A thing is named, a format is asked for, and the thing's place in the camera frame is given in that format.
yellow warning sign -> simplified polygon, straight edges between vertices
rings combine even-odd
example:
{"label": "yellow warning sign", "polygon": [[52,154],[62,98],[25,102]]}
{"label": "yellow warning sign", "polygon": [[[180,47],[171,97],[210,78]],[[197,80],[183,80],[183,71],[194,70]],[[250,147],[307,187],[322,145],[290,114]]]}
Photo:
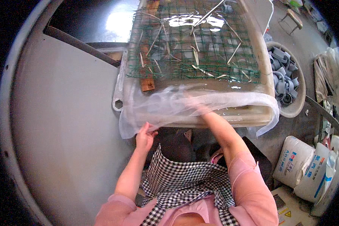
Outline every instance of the yellow warning sign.
{"label": "yellow warning sign", "polygon": [[285,214],[285,216],[291,217],[291,211],[287,212],[287,213]]}

green wire mesh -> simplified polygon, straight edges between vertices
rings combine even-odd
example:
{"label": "green wire mesh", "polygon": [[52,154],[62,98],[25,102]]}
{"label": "green wire mesh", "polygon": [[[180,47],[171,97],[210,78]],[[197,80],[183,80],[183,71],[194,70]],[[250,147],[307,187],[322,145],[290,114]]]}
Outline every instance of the green wire mesh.
{"label": "green wire mesh", "polygon": [[[146,13],[147,8],[137,11],[129,41],[127,76],[194,79],[224,75],[222,78],[236,82],[259,83],[258,64],[236,3],[231,3],[233,11],[230,13],[224,13],[223,6],[217,7],[203,20],[204,23],[193,28],[194,35],[190,35],[192,25],[216,4],[178,0],[160,5],[152,16]],[[241,45],[233,55],[239,43]],[[193,49],[199,50],[198,65]],[[193,65],[207,73],[193,68]]]}

bag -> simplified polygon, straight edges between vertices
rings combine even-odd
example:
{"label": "bag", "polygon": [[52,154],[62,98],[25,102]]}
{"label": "bag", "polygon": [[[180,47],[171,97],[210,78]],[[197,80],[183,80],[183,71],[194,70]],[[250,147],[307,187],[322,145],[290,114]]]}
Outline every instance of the bag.
{"label": "bag", "polygon": [[315,149],[296,137],[285,139],[273,178],[294,188],[312,160]]}
{"label": "bag", "polygon": [[331,200],[335,196],[335,192],[337,191],[337,188],[339,186],[339,154],[337,157],[337,163],[335,165],[335,170],[336,172],[333,176],[333,179],[331,180],[330,186],[327,189],[324,197],[320,201],[318,201],[314,205],[313,209],[311,210],[310,214],[312,216],[321,217],[321,215],[323,215],[323,213],[326,211]]}
{"label": "bag", "polygon": [[318,143],[313,159],[300,183],[294,188],[294,193],[302,199],[316,203],[320,200],[325,189],[325,182],[331,181],[332,176],[326,177],[326,165],[330,150]]}

translucent plastic film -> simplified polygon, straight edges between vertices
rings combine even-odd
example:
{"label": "translucent plastic film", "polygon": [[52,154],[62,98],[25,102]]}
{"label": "translucent plastic film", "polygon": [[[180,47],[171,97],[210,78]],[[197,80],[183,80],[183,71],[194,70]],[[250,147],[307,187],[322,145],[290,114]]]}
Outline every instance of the translucent plastic film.
{"label": "translucent plastic film", "polygon": [[[203,84],[169,86],[162,91],[146,95],[135,88],[126,91],[127,98],[119,119],[119,130],[123,139],[133,137],[146,121],[154,125],[153,129],[172,123],[184,124],[184,121],[196,121],[203,114],[194,106],[206,106],[208,111],[243,106],[266,106],[272,110],[272,118],[260,129],[256,127],[256,136],[272,129],[279,121],[279,107],[276,99],[258,92],[218,92],[199,89]],[[254,119],[256,115],[246,115]],[[241,124],[241,115],[236,114],[231,124]]]}

gingham apron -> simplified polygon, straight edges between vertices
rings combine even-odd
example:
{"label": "gingham apron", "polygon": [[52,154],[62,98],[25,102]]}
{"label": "gingham apron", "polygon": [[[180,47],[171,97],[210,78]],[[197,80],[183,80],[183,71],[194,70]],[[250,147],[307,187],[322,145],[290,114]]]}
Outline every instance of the gingham apron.
{"label": "gingham apron", "polygon": [[145,206],[157,197],[157,203],[141,225],[155,226],[166,210],[188,205],[214,195],[222,224],[239,225],[228,208],[235,205],[227,169],[210,162],[174,162],[162,155],[161,145],[154,153],[142,184]]}

